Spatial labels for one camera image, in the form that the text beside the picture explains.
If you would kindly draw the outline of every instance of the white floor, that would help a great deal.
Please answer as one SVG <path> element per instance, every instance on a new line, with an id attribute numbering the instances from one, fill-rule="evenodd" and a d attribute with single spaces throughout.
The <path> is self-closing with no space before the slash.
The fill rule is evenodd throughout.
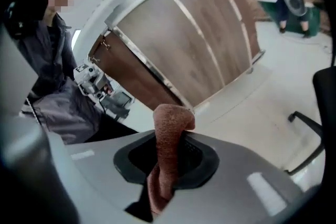
<path id="1" fill-rule="evenodd" d="M 291 170 L 320 142 L 300 120 L 289 123 L 287 117 L 297 110 L 320 122 L 312 77 L 330 64 L 331 38 L 282 36 L 274 23 L 257 23 L 257 32 L 264 57 L 253 73 L 242 75 L 196 109 L 195 132 L 243 145 Z M 323 168 L 321 154 L 295 181 L 307 189 L 320 182 Z"/>

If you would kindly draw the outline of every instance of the brown towel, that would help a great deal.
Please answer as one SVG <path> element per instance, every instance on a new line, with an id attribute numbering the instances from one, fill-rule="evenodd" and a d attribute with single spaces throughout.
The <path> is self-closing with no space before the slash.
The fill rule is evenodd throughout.
<path id="1" fill-rule="evenodd" d="M 178 179 L 177 148 L 183 130 L 195 128 L 195 117 L 186 108 L 161 104 L 153 113 L 157 164 L 147 178 L 151 210 L 160 214 L 173 197 L 172 187 Z"/>

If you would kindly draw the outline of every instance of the green base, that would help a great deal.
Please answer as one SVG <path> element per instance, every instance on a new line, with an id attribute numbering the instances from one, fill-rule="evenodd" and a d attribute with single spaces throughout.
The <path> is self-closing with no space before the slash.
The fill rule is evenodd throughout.
<path id="1" fill-rule="evenodd" d="M 258 0 L 264 11 L 279 25 L 278 13 L 275 2 Z M 320 10 L 316 7 L 307 7 L 309 30 L 311 36 L 316 36 L 320 31 Z M 302 34 L 302 28 L 298 17 L 289 13 L 286 31 Z"/>

